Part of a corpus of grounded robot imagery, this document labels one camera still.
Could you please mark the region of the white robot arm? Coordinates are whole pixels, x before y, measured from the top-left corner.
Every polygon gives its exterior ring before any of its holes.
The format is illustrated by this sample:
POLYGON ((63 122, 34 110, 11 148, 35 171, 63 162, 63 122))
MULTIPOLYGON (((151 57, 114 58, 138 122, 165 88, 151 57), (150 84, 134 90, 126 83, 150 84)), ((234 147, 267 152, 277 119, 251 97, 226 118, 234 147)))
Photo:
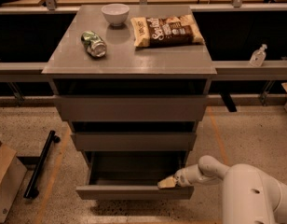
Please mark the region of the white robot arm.
POLYGON ((223 183, 223 224, 287 224, 287 185, 249 164, 227 166, 212 156, 157 183, 161 189, 223 183))

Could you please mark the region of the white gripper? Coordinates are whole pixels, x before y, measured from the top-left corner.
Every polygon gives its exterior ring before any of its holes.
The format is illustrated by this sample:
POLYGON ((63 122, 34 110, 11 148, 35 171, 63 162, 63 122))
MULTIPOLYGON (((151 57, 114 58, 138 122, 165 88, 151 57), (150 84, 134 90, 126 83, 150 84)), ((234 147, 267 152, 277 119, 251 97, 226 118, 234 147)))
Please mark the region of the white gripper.
POLYGON ((190 187, 195 183, 204 183, 209 178, 203 174, 198 165, 191 165, 178 170, 174 176, 168 176, 157 183, 159 189, 175 188, 176 185, 180 187, 190 187))

